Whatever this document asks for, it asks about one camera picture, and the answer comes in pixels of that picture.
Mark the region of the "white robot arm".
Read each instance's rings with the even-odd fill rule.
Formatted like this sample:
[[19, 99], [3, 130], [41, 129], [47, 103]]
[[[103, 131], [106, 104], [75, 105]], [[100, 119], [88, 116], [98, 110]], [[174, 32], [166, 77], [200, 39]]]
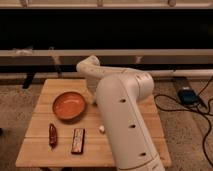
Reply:
[[104, 67], [91, 55], [76, 65], [95, 96], [117, 171], [165, 171], [137, 102], [154, 89], [144, 71]]

